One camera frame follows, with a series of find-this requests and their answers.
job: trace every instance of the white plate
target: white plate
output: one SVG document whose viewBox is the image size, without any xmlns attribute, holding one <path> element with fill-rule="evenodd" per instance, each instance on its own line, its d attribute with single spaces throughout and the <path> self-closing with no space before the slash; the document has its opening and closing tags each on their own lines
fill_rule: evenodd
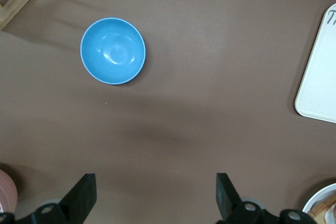
<svg viewBox="0 0 336 224">
<path fill-rule="evenodd" d="M 326 186 L 325 188 L 319 190 L 317 193 L 311 197 L 308 202 L 305 204 L 302 212 L 307 213 L 310 209 L 312 209 L 318 203 L 324 201 L 326 198 L 336 193 L 336 183 Z"/>
<path fill-rule="evenodd" d="M 336 4 L 324 14 L 295 108 L 308 118 L 336 123 Z"/>
</svg>

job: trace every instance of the screw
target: screw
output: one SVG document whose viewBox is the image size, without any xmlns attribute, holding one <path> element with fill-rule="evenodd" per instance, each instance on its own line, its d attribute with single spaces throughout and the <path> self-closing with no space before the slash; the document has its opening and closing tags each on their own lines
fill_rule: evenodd
<svg viewBox="0 0 336 224">
<path fill-rule="evenodd" d="M 288 213 L 288 216 L 289 216 L 289 218 L 291 218 L 292 220 L 301 220 L 301 217 L 299 216 L 299 214 L 298 213 L 296 213 L 296 212 L 289 212 Z"/>
<path fill-rule="evenodd" d="M 51 210 L 52 210 L 52 206 L 51 207 L 45 207 L 44 209 L 42 209 L 41 214 L 46 214 L 48 212 L 51 212 Z"/>
<path fill-rule="evenodd" d="M 255 205 L 253 205 L 251 203 L 246 203 L 245 204 L 245 209 L 248 210 L 248 211 L 255 211 L 256 207 L 255 207 Z"/>
</svg>

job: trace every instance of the bowl rim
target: bowl rim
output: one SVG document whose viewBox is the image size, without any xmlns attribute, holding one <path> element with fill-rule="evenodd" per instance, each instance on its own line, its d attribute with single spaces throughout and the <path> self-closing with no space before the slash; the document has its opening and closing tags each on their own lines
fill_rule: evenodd
<svg viewBox="0 0 336 224">
<path fill-rule="evenodd" d="M 321 190 L 316 192 L 305 204 L 305 206 L 302 209 L 302 212 L 307 213 L 311 210 L 312 206 L 315 202 L 319 200 L 325 200 L 327 197 L 329 197 L 331 194 L 336 193 L 336 183 L 330 184 L 329 186 L 323 187 Z"/>
<path fill-rule="evenodd" d="M 85 61 L 84 61 L 84 59 L 83 59 L 83 53 L 82 53 L 83 40 L 84 40 L 84 38 L 85 38 L 86 33 L 91 29 L 91 27 L 93 27 L 94 25 L 96 25 L 96 24 L 99 23 L 99 22 L 102 22 L 102 21 L 104 21 L 104 20 L 111 20 L 111 19 L 112 19 L 112 20 L 119 20 L 119 21 L 122 21 L 122 22 L 128 24 L 129 26 L 131 26 L 131 27 L 138 33 L 138 35 L 140 36 L 140 39 L 141 39 L 141 41 L 142 41 L 142 46 L 143 46 L 143 59 L 142 59 L 142 62 L 141 62 L 141 65 L 140 65 L 138 71 L 137 71 L 132 77 L 130 77 L 129 79 L 127 79 L 127 80 L 125 80 L 125 81 L 121 81 L 121 82 L 108 82 L 108 81 L 103 81 L 103 80 L 100 80 L 99 78 L 97 78 L 96 76 L 94 76 L 94 74 L 91 73 L 91 71 L 90 71 L 90 70 L 88 69 L 88 67 L 86 66 Z M 117 17 L 106 17 L 106 18 L 102 18 L 102 19 L 99 19 L 99 20 L 96 20 L 95 22 L 93 22 L 93 23 L 86 29 L 86 31 L 84 32 L 84 34 L 83 34 L 83 36 L 82 36 L 82 39 L 81 39 L 81 42 L 80 42 L 80 58 L 81 58 L 81 60 L 82 60 L 82 62 L 83 62 L 84 67 L 86 68 L 86 70 L 87 70 L 87 71 L 89 72 L 89 74 L 92 75 L 96 80 L 101 81 L 101 82 L 106 83 L 106 84 L 119 85 L 119 84 L 123 84 L 123 83 L 126 83 L 126 82 L 131 81 L 132 79 L 134 79 L 134 78 L 139 74 L 139 72 L 141 71 L 141 69 L 142 69 L 142 67 L 143 67 L 143 65 L 144 65 L 144 63 L 145 63 L 145 59 L 146 59 L 146 46 L 145 46 L 145 42 L 144 42 L 144 40 L 143 40 L 143 38 L 142 38 L 140 32 L 138 31 L 138 29 L 137 29 L 135 26 L 133 26 L 130 22 L 128 22 L 128 21 L 126 21 L 126 20 L 124 20 L 124 19 L 122 19 L 122 18 L 117 18 Z"/>
</svg>

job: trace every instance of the white tray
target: white tray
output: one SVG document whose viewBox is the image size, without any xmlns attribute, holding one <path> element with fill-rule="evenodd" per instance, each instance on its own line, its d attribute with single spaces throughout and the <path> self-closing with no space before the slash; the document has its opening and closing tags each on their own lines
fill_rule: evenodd
<svg viewBox="0 0 336 224">
<path fill-rule="evenodd" d="M 336 123 L 336 4 L 324 14 L 295 108 L 308 118 Z"/>
</svg>

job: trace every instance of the blue bowl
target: blue bowl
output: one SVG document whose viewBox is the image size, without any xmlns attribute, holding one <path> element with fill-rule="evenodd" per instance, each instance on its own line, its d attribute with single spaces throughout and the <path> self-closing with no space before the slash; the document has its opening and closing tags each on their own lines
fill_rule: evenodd
<svg viewBox="0 0 336 224">
<path fill-rule="evenodd" d="M 122 84 L 140 72 L 146 48 L 132 24 L 120 18 L 103 18 L 85 31 L 80 55 L 86 70 L 97 80 Z"/>
</svg>

